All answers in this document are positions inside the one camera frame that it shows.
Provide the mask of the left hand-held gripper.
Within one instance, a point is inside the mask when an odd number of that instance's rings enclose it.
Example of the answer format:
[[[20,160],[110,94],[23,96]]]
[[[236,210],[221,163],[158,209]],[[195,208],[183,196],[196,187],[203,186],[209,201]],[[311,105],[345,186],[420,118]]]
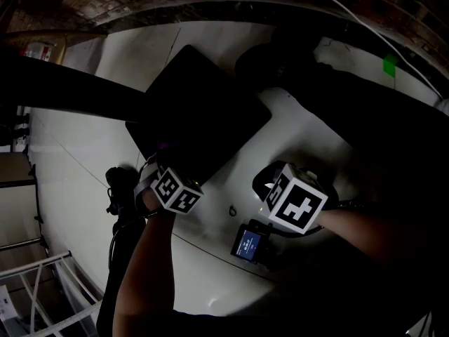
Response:
[[[147,162],[134,188],[135,203],[146,190],[151,190],[166,210],[187,215],[197,205],[203,192],[199,184],[172,168],[159,167],[157,162]]]

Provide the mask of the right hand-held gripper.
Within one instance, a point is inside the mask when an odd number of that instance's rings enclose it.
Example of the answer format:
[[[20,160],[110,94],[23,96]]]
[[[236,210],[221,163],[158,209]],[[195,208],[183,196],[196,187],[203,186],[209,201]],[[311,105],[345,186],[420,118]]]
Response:
[[[252,187],[262,201],[259,214],[296,234],[311,232],[319,213],[339,202],[331,182],[281,160],[262,169]]]

